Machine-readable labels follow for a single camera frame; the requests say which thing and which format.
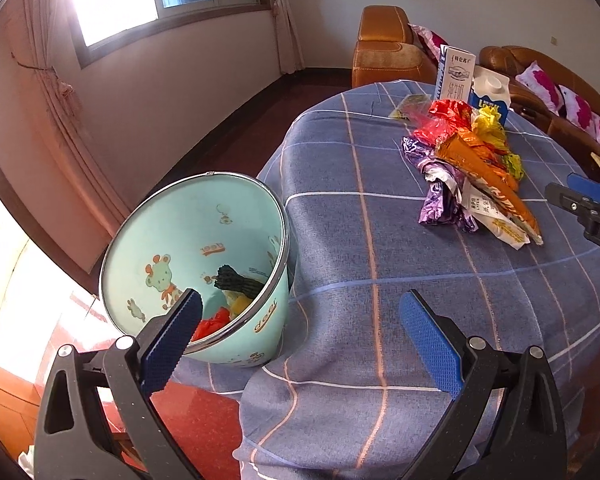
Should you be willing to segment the white orange snack packet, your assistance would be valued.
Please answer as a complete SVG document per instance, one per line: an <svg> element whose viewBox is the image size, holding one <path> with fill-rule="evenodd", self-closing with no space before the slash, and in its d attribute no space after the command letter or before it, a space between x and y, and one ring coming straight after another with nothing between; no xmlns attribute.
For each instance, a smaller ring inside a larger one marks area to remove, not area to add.
<svg viewBox="0 0 600 480"><path fill-rule="evenodd" d="M465 180L462 191L463 207L501 242L518 250L530 243L528 234L502 214L491 197Z"/></svg>

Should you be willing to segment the yellow sponge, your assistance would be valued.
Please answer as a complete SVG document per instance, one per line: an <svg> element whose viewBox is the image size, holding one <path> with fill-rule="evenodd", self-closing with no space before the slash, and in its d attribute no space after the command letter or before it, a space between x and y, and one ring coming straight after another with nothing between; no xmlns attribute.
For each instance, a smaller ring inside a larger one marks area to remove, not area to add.
<svg viewBox="0 0 600 480"><path fill-rule="evenodd" d="M238 315L241 315L252 303L252 300L243 294L237 295L228 306L230 310L230 318L234 320Z"/></svg>

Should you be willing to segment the black knitted cloth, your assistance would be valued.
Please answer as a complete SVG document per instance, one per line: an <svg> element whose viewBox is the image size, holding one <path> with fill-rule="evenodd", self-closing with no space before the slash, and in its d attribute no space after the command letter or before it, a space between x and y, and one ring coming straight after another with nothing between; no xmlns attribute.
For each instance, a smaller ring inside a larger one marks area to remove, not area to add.
<svg viewBox="0 0 600 480"><path fill-rule="evenodd" d="M216 271L214 286L222 292L237 292L253 300L259 296L264 284L254 278L246 278L231 266L224 264Z"/></svg>

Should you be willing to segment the orange snack bag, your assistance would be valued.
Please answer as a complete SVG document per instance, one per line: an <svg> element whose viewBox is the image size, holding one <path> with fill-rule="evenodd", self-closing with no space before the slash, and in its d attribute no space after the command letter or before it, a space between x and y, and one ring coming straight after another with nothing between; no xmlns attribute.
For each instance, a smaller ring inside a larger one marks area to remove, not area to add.
<svg viewBox="0 0 600 480"><path fill-rule="evenodd" d="M450 136L436 148L437 158L463 171L480 191L494 199L503 214L526 232L535 244L543 239L535 216L517 193L458 134Z"/></svg>

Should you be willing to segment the purple foil wrapper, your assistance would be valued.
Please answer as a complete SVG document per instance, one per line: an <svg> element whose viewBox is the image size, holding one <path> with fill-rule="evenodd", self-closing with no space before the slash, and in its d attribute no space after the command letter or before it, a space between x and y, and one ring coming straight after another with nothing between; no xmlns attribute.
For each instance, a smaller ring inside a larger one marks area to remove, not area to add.
<svg viewBox="0 0 600 480"><path fill-rule="evenodd" d="M434 149L414 136L402 138L400 151L404 162L413 166L429 184L418 222L425 226L452 224L465 233L476 232L477 221L462 205L464 174L437 159Z"/></svg>

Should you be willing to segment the red wrapper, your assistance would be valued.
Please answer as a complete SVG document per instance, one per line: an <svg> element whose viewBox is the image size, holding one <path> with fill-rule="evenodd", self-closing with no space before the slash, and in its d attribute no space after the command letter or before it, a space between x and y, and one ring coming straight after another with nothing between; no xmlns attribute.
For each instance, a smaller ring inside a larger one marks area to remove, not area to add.
<svg viewBox="0 0 600 480"><path fill-rule="evenodd" d="M205 318L199 322L190 341L196 341L204 337L208 337L209 335L216 333L218 330L222 330L222 328L227 326L231 320L230 310L220 307L211 318Z"/></svg>

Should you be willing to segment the pink floral cushion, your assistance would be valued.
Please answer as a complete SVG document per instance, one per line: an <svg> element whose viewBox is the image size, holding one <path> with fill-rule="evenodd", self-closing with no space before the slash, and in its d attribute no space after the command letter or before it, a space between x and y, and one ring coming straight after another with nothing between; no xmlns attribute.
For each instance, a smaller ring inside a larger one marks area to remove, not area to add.
<svg viewBox="0 0 600 480"><path fill-rule="evenodd" d="M515 80L539 98L550 113L600 144L600 94L572 70L542 58L532 61Z"/></svg>
<svg viewBox="0 0 600 480"><path fill-rule="evenodd" d="M441 58L441 47L446 45L446 41L425 26L411 24L410 27L422 50L434 65L438 65Z"/></svg>

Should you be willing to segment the blue plaid tablecloth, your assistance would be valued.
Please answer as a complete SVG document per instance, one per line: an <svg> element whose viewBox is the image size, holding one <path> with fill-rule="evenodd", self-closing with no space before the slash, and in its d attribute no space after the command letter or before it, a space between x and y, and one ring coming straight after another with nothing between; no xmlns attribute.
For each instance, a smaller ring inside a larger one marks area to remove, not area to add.
<svg viewBox="0 0 600 480"><path fill-rule="evenodd" d="M576 162L518 117L519 195L541 244L418 221L426 181L391 117L395 81L302 113L261 177L296 251L278 356L183 360L184 385L239 405L246 479L561 479L578 381L600 352L600 248L547 203Z"/></svg>

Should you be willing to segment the yellow crumpled wrapper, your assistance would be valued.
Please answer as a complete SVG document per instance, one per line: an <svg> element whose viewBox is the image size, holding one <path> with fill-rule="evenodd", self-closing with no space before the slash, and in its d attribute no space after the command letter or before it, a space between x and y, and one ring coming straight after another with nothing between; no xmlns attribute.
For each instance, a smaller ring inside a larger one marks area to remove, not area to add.
<svg viewBox="0 0 600 480"><path fill-rule="evenodd" d="M491 152L498 156L504 169L517 181L524 177L521 157L509 147L506 132L501 124L502 114L495 104L483 104L472 111L472 132Z"/></svg>

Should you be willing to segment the brown leather sofa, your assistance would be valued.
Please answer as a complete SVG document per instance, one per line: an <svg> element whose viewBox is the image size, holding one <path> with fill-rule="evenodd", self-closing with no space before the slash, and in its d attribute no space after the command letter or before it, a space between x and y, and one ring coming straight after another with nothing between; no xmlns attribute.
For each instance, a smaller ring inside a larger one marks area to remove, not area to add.
<svg viewBox="0 0 600 480"><path fill-rule="evenodd" d="M600 94L590 84L554 58L525 47L484 47L479 64L508 77L513 110L600 182Z"/></svg>

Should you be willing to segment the left pink curtain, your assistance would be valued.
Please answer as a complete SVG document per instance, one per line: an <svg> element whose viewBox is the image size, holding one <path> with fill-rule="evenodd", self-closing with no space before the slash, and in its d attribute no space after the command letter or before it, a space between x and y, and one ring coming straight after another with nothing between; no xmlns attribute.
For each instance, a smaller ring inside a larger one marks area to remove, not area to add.
<svg viewBox="0 0 600 480"><path fill-rule="evenodd" d="M54 67L52 42L60 0L8 0L12 59L30 78L26 109L64 178L93 219L112 235L130 214L94 159L76 90Z"/></svg>

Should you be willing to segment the pink curtain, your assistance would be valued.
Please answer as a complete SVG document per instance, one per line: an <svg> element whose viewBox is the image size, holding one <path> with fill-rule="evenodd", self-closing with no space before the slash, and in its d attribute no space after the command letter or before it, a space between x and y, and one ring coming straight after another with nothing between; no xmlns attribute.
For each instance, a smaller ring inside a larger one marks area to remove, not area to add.
<svg viewBox="0 0 600 480"><path fill-rule="evenodd" d="M304 61L289 0L272 0L278 64L282 74L304 69Z"/></svg>
<svg viewBox="0 0 600 480"><path fill-rule="evenodd" d="M8 0L12 59L30 78L26 109L64 178L93 219L112 235L130 214L94 159L76 90L54 67L52 42L60 0Z"/></svg>

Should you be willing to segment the tall white carton box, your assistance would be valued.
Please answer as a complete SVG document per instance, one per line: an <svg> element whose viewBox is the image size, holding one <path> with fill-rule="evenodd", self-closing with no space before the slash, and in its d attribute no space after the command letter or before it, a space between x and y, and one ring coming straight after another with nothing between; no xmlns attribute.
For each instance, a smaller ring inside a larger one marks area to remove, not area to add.
<svg viewBox="0 0 600 480"><path fill-rule="evenodd" d="M437 100L467 102L474 79L476 56L466 50L444 44L440 47L440 60L434 94Z"/></svg>

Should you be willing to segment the dark yellow flat packet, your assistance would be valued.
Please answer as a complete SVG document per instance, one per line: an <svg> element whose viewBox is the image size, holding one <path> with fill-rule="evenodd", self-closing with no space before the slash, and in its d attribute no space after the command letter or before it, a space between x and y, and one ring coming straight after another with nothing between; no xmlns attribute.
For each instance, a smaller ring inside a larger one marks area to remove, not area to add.
<svg viewBox="0 0 600 480"><path fill-rule="evenodd" d="M430 103L430 97L426 94L410 94L393 109L389 117L404 122L414 122L428 114Z"/></svg>

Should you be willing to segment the right pink curtain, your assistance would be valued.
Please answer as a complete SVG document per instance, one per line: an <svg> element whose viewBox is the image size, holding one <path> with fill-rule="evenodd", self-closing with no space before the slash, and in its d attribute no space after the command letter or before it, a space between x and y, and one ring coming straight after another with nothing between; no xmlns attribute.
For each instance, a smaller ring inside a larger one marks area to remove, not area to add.
<svg viewBox="0 0 600 480"><path fill-rule="evenodd" d="M278 64L282 74L304 69L304 61L289 0L272 0Z"/></svg>

